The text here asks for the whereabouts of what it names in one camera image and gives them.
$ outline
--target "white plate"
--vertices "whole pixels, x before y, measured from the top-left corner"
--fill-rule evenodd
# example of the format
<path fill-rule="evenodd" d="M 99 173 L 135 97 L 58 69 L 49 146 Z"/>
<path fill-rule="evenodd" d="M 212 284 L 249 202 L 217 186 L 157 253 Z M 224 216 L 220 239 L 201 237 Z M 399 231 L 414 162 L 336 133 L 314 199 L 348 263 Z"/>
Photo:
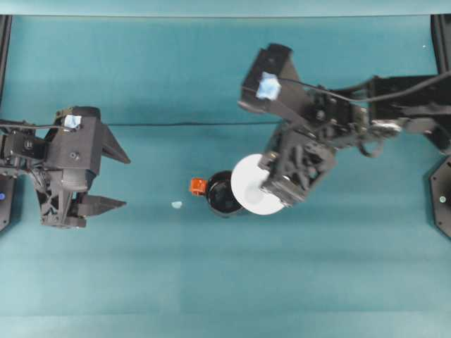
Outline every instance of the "white plate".
<path fill-rule="evenodd" d="M 233 168 L 230 184 L 235 198 L 251 213 L 270 215 L 280 211 L 284 205 L 272 194 L 260 190 L 260 185 L 269 172 L 259 168 L 261 154 L 244 157 Z"/>

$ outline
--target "teal surface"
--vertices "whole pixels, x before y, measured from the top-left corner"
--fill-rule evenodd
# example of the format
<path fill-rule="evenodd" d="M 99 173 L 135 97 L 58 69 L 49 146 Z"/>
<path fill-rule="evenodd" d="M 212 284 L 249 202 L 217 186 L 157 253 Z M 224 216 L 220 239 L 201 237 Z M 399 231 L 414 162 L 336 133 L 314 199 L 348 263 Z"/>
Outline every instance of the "teal surface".
<path fill-rule="evenodd" d="M 75 104 L 108 123 L 243 122 L 240 84 L 260 48 L 290 46 L 306 82 L 436 72 L 428 16 L 304 19 L 17 17 L 2 116 L 36 123 Z"/>
<path fill-rule="evenodd" d="M 427 16 L 15 18 L 2 118 L 92 104 L 137 125 L 111 127 L 132 164 L 105 158 L 92 189 L 128 205 L 86 229 L 40 226 L 20 181 L 0 233 L 0 337 L 449 337 L 451 241 L 432 224 L 425 175 L 440 155 L 426 139 L 402 134 L 377 159 L 342 151 L 305 204 L 225 220 L 190 196 L 191 177 L 260 152 L 274 126 L 142 125 L 270 120 L 236 99 L 274 41 L 331 87 L 435 72 Z"/>
<path fill-rule="evenodd" d="M 416 15 L 451 12 L 448 0 L 2 0 L 0 12 L 22 15 L 132 17 L 293 17 Z"/>
<path fill-rule="evenodd" d="M 271 130 L 114 127 L 133 163 L 105 159 L 92 192 L 128 205 L 84 230 L 39 226 L 27 181 L 0 234 L 4 336 L 446 337 L 451 242 L 422 180 L 433 146 L 402 135 L 376 160 L 343 151 L 308 202 L 269 217 L 220 219 L 190 196 L 192 176 L 260 151 Z"/>

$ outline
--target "wire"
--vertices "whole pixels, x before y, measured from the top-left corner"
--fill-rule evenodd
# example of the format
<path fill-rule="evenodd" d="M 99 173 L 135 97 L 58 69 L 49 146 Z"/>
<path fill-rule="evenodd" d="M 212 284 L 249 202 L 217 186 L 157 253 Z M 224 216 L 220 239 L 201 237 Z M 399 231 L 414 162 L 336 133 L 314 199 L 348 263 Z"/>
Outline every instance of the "wire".
<path fill-rule="evenodd" d="M 31 129 L 31 130 L 38 130 L 38 129 L 64 129 L 69 130 L 71 132 L 76 131 L 75 128 L 70 127 L 64 127 L 63 125 L 21 125 L 21 124 L 9 124 L 9 123 L 0 123 L 0 128 L 21 128 L 21 129 Z"/>
<path fill-rule="evenodd" d="M 373 96 L 373 97 L 369 97 L 367 99 L 353 99 L 351 97 L 347 97 L 347 96 L 343 96 L 340 94 L 337 94 L 331 90 L 327 90 L 327 89 L 322 89 L 320 87 L 317 86 L 313 86 L 311 84 L 307 84 L 307 83 L 303 83 L 301 81 L 297 81 L 297 80 L 292 80 L 292 79 L 286 79 L 286 78 L 279 78 L 280 81 L 286 81 L 286 82 L 293 82 L 293 83 L 297 83 L 299 85 L 302 85 L 304 87 L 313 89 L 314 91 L 318 92 L 318 93 L 323 93 L 323 94 L 327 94 L 333 97 L 336 97 L 337 99 L 342 99 L 344 101 L 348 101 L 348 102 L 377 102 L 377 101 L 385 101 L 385 100 L 390 100 L 390 99 L 396 99 L 397 97 L 401 97 L 401 96 L 406 96 L 406 95 L 410 95 L 413 94 L 427 86 L 433 85 L 434 83 L 437 83 L 439 81 L 444 80 L 445 78 L 451 76 L 451 70 L 444 72 L 442 74 L 439 74 L 435 77 L 432 77 L 430 79 L 421 81 L 420 83 L 417 83 L 416 85 L 407 88 L 405 90 L 402 90 L 400 92 L 394 92 L 394 93 L 390 93 L 390 94 L 384 94 L 384 95 L 380 95 L 380 96 Z"/>

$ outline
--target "orange cap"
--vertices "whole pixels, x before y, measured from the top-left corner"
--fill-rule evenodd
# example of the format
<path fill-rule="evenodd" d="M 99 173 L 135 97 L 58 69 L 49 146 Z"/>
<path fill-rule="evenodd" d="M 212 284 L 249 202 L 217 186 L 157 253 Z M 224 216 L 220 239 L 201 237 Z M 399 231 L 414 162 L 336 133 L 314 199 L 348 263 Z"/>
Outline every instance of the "orange cap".
<path fill-rule="evenodd" d="M 191 179 L 190 191 L 195 196 L 203 196 L 206 193 L 207 181 L 203 178 L 194 177 Z"/>

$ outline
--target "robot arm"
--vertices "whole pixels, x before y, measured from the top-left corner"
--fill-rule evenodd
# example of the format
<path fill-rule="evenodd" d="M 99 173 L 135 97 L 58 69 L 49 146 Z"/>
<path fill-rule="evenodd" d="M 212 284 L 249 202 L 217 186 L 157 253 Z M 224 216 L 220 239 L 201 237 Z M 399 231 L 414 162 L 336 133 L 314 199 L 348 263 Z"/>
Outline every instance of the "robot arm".
<path fill-rule="evenodd" d="M 338 91 L 307 85 L 315 90 L 306 92 L 290 54 L 289 48 L 277 44 L 262 49 L 242 84 L 238 103 L 249 112 L 283 119 L 259 167 L 269 171 L 261 188 L 284 205 L 304 201 L 335 165 L 335 152 L 346 147 L 356 146 L 363 155 L 376 157 L 385 139 L 406 130 L 424 134 L 442 153 L 451 154 L 449 74 L 441 81 L 432 76 L 375 77 Z M 265 87 L 265 78 L 272 84 Z M 359 94 L 366 98 L 357 98 Z M 367 151 L 369 142 L 377 142 L 378 148 Z"/>
<path fill-rule="evenodd" d="M 98 108 L 72 107 L 59 111 L 53 125 L 41 126 L 49 129 L 44 138 L 35 134 L 41 127 L 8 121 L 0 125 L 4 132 L 0 141 L 4 189 L 7 187 L 12 194 L 11 179 L 30 176 L 43 225 L 85 227 L 87 216 L 125 204 L 88 194 L 99 174 L 102 155 L 130 163 L 108 126 L 101 122 Z"/>

